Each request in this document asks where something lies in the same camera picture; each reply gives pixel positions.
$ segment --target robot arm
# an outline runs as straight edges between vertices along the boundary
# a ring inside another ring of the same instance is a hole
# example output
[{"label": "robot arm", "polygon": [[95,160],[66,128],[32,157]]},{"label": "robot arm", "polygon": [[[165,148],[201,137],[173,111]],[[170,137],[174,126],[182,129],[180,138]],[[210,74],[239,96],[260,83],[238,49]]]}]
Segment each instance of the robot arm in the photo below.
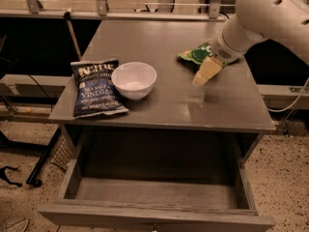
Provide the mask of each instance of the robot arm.
[{"label": "robot arm", "polygon": [[231,63],[267,39],[309,64],[309,0],[237,0],[236,13],[211,41],[214,58]]}]

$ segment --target speckled floor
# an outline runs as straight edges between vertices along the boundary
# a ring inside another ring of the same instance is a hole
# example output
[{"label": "speckled floor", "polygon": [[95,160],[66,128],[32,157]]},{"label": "speckled floor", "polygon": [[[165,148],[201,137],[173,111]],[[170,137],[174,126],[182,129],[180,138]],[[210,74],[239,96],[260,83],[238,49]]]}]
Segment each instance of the speckled floor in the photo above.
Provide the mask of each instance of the speckled floor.
[{"label": "speckled floor", "polygon": [[[246,163],[253,196],[260,216],[276,221],[273,232],[309,231],[309,130],[302,122],[291,122],[290,136],[280,131],[267,134]],[[0,122],[1,131],[11,140],[47,144],[56,125]],[[25,184],[38,158],[26,153],[0,151],[0,166],[18,166],[9,177],[23,183],[21,188],[0,181],[0,223],[7,218],[26,216],[27,231],[119,231],[103,228],[75,228],[54,225],[37,213],[37,205],[52,203],[64,178],[64,171],[50,163],[44,165],[42,186]]]}]

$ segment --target white bowl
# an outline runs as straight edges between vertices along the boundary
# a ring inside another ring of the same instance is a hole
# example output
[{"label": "white bowl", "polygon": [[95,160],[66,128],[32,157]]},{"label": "white bowl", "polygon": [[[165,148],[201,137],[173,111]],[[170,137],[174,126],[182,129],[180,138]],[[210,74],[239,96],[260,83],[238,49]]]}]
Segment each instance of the white bowl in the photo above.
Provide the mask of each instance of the white bowl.
[{"label": "white bowl", "polygon": [[112,73],[112,82],[119,93],[131,100],[140,100],[155,87],[155,69],[145,63],[130,62]]}]

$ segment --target open drawer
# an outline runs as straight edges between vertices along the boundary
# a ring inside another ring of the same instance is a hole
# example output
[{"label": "open drawer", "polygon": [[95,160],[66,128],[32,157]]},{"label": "open drawer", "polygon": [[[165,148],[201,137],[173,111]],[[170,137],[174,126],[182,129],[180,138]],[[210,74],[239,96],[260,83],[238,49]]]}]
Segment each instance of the open drawer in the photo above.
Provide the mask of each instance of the open drawer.
[{"label": "open drawer", "polygon": [[157,231],[267,231],[232,132],[84,127],[56,224]]}]

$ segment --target kettle chips bag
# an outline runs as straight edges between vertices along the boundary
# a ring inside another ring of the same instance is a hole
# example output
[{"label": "kettle chips bag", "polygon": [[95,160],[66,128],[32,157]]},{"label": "kettle chips bag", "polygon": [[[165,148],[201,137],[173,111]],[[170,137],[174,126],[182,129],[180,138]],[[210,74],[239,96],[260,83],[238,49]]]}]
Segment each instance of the kettle chips bag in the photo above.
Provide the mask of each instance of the kettle chips bag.
[{"label": "kettle chips bag", "polygon": [[74,117],[128,112],[128,109],[121,103],[121,95],[111,81],[112,72],[118,65],[117,59],[70,64],[78,87]]}]

